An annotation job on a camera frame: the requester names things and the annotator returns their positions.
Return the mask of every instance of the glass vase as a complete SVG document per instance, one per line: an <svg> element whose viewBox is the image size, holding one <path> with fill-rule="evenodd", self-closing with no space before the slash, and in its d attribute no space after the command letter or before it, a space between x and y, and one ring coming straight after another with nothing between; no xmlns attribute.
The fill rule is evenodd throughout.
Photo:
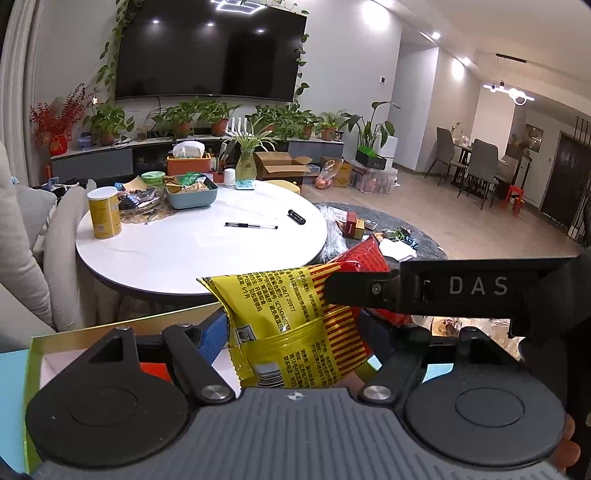
<svg viewBox="0 0 591 480"><path fill-rule="evenodd" d="M254 190L256 179L256 163L254 150L243 150L236 165L236 189Z"/></svg>

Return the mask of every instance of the floor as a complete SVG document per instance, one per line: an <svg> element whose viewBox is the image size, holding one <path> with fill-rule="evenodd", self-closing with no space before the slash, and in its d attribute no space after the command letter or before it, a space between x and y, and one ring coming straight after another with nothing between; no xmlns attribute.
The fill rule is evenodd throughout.
<svg viewBox="0 0 591 480"><path fill-rule="evenodd" d="M423 178L400 171L392 193L364 194L353 187L316 190L304 185L311 202L361 205L398 217L432 237L448 258L533 258L577 255L581 247L526 209L514 217L495 200L480 210L481 199L462 194L449 182L437 187L438 177Z"/></svg>

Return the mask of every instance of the blue tray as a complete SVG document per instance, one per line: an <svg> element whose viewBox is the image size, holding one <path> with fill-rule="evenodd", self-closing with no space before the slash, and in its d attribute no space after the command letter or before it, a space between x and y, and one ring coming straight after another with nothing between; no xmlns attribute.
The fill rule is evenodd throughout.
<svg viewBox="0 0 591 480"><path fill-rule="evenodd" d="M210 188L210 190L201 190L198 192L188 193L170 193L168 187L164 187L164 193L166 198L170 202L172 208L176 210L186 210L188 208L206 207L216 201L217 198L217 185L205 177L204 184Z"/></svg>

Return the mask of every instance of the snack wrapper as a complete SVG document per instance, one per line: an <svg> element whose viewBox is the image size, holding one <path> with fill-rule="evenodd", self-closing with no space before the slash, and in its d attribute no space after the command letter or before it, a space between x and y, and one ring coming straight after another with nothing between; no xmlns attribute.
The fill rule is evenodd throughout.
<svg viewBox="0 0 591 480"><path fill-rule="evenodd" d="M200 280L228 313L230 357L243 388L326 388L366 361L359 308L324 299L324 283L338 271L388 266L372 236L325 265ZM410 319L380 313L395 325Z"/></svg>

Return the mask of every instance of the black marker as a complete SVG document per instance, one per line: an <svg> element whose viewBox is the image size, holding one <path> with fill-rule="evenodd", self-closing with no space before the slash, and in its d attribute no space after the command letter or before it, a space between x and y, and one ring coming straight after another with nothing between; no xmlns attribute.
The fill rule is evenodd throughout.
<svg viewBox="0 0 591 480"><path fill-rule="evenodd" d="M303 225L306 222L306 219L304 217L302 217L301 215L298 215L293 210L290 210L289 212L287 212L287 215L289 216L289 218L291 218L298 225Z"/></svg>

